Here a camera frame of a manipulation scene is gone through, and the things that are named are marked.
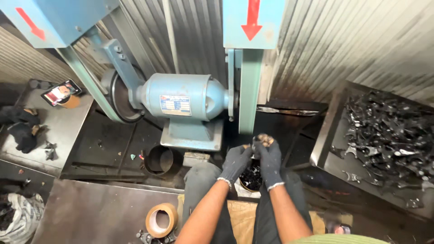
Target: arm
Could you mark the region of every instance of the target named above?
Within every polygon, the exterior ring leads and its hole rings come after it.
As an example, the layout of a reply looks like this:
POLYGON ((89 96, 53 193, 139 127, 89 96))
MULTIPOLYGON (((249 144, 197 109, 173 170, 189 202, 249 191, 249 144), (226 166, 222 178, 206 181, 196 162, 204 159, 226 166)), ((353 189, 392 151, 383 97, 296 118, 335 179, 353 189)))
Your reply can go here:
POLYGON ((223 163, 223 171, 217 182, 197 204, 185 222, 176 244, 210 243, 217 227, 221 209, 231 185, 247 168, 252 154, 250 147, 235 147, 229 150, 223 163))
POLYGON ((191 213, 176 244, 211 242, 228 191, 229 185, 223 180, 218 180, 211 187, 191 213))
POLYGON ((273 205, 277 230, 282 243, 312 235, 301 214, 288 195, 280 177, 282 153, 276 140, 267 150, 261 143, 255 143, 255 154, 261 156, 261 175, 273 205))
POLYGON ((282 243, 312 235, 283 185, 270 190, 270 199, 282 243))

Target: red arrow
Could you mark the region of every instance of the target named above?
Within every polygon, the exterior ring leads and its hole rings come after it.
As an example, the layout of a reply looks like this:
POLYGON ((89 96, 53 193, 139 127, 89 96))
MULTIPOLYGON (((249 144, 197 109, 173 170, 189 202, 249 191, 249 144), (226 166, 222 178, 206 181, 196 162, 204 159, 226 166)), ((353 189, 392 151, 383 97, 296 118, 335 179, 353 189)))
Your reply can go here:
POLYGON ((20 14, 24 21, 30 26, 31 33, 39 37, 42 41, 45 41, 45 33, 43 30, 36 27, 35 23, 30 19, 30 17, 24 12, 22 8, 15 8, 15 10, 20 14))
POLYGON ((260 0, 249 0, 249 7, 247 10, 247 24, 241 25, 241 28, 243 28, 244 33, 246 34, 249 41, 251 41, 262 28, 262 26, 258 26, 260 2, 260 0))

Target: glove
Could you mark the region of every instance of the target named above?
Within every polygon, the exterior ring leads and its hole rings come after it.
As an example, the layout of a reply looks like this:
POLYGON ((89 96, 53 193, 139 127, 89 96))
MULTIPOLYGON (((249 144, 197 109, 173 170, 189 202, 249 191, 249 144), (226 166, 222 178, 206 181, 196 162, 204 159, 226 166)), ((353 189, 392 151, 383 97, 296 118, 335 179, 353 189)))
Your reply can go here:
POLYGON ((277 141, 273 141, 269 151, 261 142, 255 142, 254 149, 255 155, 260 155, 261 157, 261 176, 267 187, 267 191, 270 191, 278 185, 283 185, 284 182, 282 177, 280 177, 282 153, 280 152, 277 141))
POLYGON ((29 153, 36 147, 36 137, 32 134, 32 128, 24 123, 16 123, 7 129, 18 144, 16 149, 23 153, 29 153))
POLYGON ((40 120, 37 116, 32 115, 23 108, 4 106, 0 109, 0 124, 13 124, 20 122, 28 122, 30 127, 40 124, 40 120))
POLYGON ((229 188, 238 179, 238 177, 246 170, 252 162, 250 156, 252 148, 244 149, 244 146, 231 148, 226 155, 226 160, 223 163, 223 171, 217 180, 224 180, 229 184, 229 188))

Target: smartphone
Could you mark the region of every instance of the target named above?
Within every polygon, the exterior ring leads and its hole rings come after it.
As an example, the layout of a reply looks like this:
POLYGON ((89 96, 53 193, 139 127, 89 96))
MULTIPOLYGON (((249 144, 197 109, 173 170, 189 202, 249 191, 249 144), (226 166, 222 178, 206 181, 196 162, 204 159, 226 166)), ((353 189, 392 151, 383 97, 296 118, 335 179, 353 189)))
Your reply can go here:
POLYGON ((81 92, 82 90, 77 86, 77 84, 75 84, 73 80, 69 79, 42 93, 41 97, 54 107, 59 103, 67 102, 71 95, 77 95, 81 92))

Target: hand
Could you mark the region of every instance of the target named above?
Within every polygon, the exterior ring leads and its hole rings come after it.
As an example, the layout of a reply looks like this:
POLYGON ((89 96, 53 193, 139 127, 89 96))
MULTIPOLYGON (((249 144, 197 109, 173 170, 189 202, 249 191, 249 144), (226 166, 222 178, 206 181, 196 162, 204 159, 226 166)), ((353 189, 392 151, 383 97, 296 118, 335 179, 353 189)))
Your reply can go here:
POLYGON ((231 148, 223 163, 223 171, 217 180, 224 180, 229 184, 229 187, 232 187, 232 184, 252 162, 251 155, 252 148, 250 146, 246 149, 244 146, 231 148))
POLYGON ((268 151, 261 142, 254 143, 255 154, 261 156, 261 176, 270 191, 278 185, 283 185, 284 182, 282 177, 280 177, 280 167, 282 164, 282 153, 279 149, 279 144, 276 140, 270 145, 270 150, 268 151))

